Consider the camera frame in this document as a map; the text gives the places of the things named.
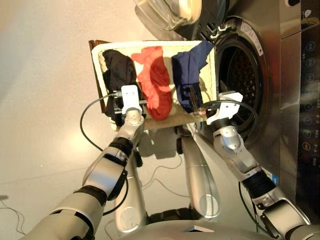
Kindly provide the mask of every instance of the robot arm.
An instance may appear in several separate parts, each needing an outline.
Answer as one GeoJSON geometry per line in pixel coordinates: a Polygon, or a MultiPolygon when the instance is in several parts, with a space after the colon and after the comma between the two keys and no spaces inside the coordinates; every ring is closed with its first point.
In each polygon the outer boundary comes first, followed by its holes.
{"type": "Polygon", "coordinates": [[[93,240],[107,201],[115,199],[126,178],[132,150],[143,132],[144,118],[136,86],[121,88],[124,125],[86,171],[82,188],[65,198],[22,240],[93,240]]]}
{"type": "MultiPolygon", "coordinates": [[[[234,92],[227,92],[220,97],[238,101],[237,93],[234,92]]],[[[307,216],[267,177],[259,163],[245,148],[242,137],[229,120],[238,111],[237,108],[239,105],[235,106],[232,103],[221,104],[217,113],[208,118],[207,124],[211,125],[214,131],[215,151],[238,181],[245,186],[253,203],[263,211],[261,219],[272,237],[287,240],[309,239],[314,233],[319,232],[319,226],[310,225],[307,216]]]]}

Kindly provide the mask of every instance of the blue cloth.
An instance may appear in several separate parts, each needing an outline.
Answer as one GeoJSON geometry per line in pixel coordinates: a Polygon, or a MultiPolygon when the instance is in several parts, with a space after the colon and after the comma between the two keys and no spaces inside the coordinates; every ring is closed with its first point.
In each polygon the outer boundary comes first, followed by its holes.
{"type": "Polygon", "coordinates": [[[198,107],[202,105],[201,90],[199,87],[200,70],[207,65],[207,55],[214,46],[208,41],[202,41],[190,51],[179,52],[172,57],[173,82],[178,101],[187,113],[194,108],[190,101],[190,88],[196,95],[198,107]]]}

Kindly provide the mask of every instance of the red sock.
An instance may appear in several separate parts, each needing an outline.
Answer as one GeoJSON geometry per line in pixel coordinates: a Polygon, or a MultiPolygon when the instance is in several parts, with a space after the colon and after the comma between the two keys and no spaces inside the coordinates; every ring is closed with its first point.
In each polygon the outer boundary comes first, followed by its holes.
{"type": "Polygon", "coordinates": [[[132,60],[143,64],[137,76],[142,92],[146,96],[146,108],[155,120],[163,120],[170,114],[172,96],[169,88],[170,77],[166,69],[161,46],[150,46],[141,53],[131,55],[132,60]]]}

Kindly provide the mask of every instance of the black cloth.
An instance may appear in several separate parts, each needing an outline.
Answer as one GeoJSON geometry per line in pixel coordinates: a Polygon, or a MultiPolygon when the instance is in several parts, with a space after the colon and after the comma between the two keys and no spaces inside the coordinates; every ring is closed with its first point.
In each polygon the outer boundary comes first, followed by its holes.
{"type": "Polygon", "coordinates": [[[192,113],[190,96],[191,89],[196,95],[197,106],[202,105],[202,95],[199,87],[200,70],[207,65],[207,55],[213,45],[208,41],[202,41],[190,51],[179,52],[172,59],[173,82],[180,105],[187,113],[192,113]]]}
{"type": "MultiPolygon", "coordinates": [[[[130,57],[123,55],[117,50],[106,50],[102,53],[107,71],[103,73],[103,81],[109,93],[120,91],[124,85],[137,85],[135,64],[130,57]]],[[[105,114],[111,117],[117,126],[122,126],[121,114],[115,114],[115,108],[122,109],[122,98],[109,97],[106,104],[105,114]]]]}

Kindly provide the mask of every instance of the floor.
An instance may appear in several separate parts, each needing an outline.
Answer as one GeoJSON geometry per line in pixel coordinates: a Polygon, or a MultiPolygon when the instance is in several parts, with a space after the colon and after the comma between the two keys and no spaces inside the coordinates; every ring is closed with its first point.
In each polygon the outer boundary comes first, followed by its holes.
{"type": "MultiPolygon", "coordinates": [[[[82,111],[98,97],[88,41],[155,37],[136,17],[134,1],[128,0],[1,1],[0,15],[0,199],[23,213],[28,233],[81,187],[85,170],[99,154],[79,129],[82,111]]],[[[98,105],[85,116],[84,129],[102,147],[115,135],[98,105]]],[[[174,167],[181,161],[171,128],[151,134],[156,140],[142,150],[144,165],[138,169],[142,184],[157,166],[174,167]]],[[[203,151],[223,203],[220,221],[253,230],[238,199],[237,181],[216,163],[212,150],[203,151]]],[[[177,169],[159,169],[155,177],[187,195],[183,161],[177,169]]],[[[189,205],[187,197],[156,181],[143,192],[149,214],[189,205]]],[[[113,206],[108,202],[106,208],[113,206]]],[[[21,238],[15,213],[0,208],[0,239],[21,238]]],[[[106,230],[117,238],[113,224],[112,214],[104,217],[96,239],[108,239],[106,230]]]]}

